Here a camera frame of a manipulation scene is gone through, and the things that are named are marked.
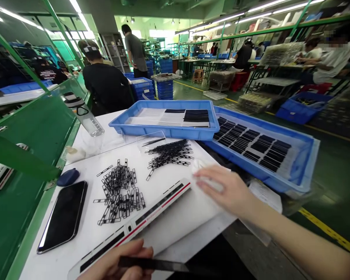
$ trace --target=small container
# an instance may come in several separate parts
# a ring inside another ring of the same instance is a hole
[[[67,151],[66,160],[70,163],[80,161],[86,157],[86,152],[82,148],[76,149],[71,146],[66,146],[65,149]]]
[[[105,130],[90,112],[82,98],[76,97],[72,92],[65,93],[63,96],[65,105],[73,111],[89,135],[96,137],[105,133]]]

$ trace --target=paper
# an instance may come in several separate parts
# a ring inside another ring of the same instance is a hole
[[[270,190],[267,186],[260,184],[257,180],[253,180],[249,185],[249,190],[256,196],[256,198],[268,204],[280,214],[283,212],[281,197],[273,190]]]

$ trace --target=phone screen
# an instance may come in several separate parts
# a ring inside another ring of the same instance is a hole
[[[57,197],[38,247],[38,254],[74,238],[78,232],[87,183],[81,181],[63,188]]]

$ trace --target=clear plastic bottle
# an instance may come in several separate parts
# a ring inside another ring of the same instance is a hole
[[[63,96],[65,97],[64,103],[73,111],[89,135],[96,137],[105,133],[105,130],[91,113],[83,99],[75,96],[72,92],[65,93]]]

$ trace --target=person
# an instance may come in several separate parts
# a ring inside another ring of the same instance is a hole
[[[234,59],[233,70],[236,72],[248,71],[250,68],[249,59],[252,57],[253,43],[251,39],[247,39],[241,49],[238,50]]]
[[[263,53],[264,53],[264,50],[265,50],[265,48],[264,48],[263,42],[260,42],[260,43],[258,44],[258,49],[257,49],[257,55],[256,55],[256,57],[262,57],[262,55],[263,55]]]
[[[107,114],[133,104],[127,78],[116,67],[105,64],[97,47],[83,48],[90,65],[83,69],[84,84],[93,96],[92,113]]]
[[[221,166],[198,170],[194,175],[197,186],[217,204],[239,219],[263,229],[313,279],[350,280],[350,253],[297,225],[256,198],[235,172]],[[221,192],[202,181],[208,178],[222,185]],[[86,270],[78,280],[139,280],[150,279],[153,271],[132,266],[118,267],[120,256],[153,258],[153,248],[144,248],[142,239],[110,249]]]
[[[133,66],[133,74],[135,78],[148,77],[148,68],[145,62],[144,45],[138,37],[132,34],[131,28],[124,24],[122,25],[124,41],[126,43],[128,61]]]
[[[306,42],[304,46],[305,54],[304,58],[308,59],[319,59],[322,56],[322,48],[318,47],[320,38],[312,38]]]
[[[215,44],[214,51],[213,51],[213,56],[216,56],[218,53],[218,43]]]
[[[254,60],[256,58],[256,56],[257,56],[257,52],[255,51],[254,48],[255,48],[255,45],[252,44],[252,55],[250,56],[251,60]]]
[[[48,61],[44,58],[37,59],[35,73],[40,80],[51,80],[52,84],[60,84],[67,80],[67,76],[60,68],[50,66]]]
[[[335,77],[350,59],[350,30],[340,28],[328,39],[331,51],[320,58],[299,58],[305,64],[315,65],[314,73],[302,73],[301,85],[322,84]]]
[[[210,54],[214,55],[214,48],[215,48],[215,42],[213,43],[213,46],[210,49]]]
[[[80,50],[82,51],[82,53],[84,55],[86,55],[86,52],[84,51],[84,48],[86,48],[88,46],[95,47],[96,49],[99,49],[97,43],[95,41],[93,41],[93,40],[86,39],[86,40],[79,40],[78,41],[78,47],[80,48]],[[104,59],[103,63],[107,64],[107,65],[114,66],[114,63],[112,61],[110,61],[110,60]]]

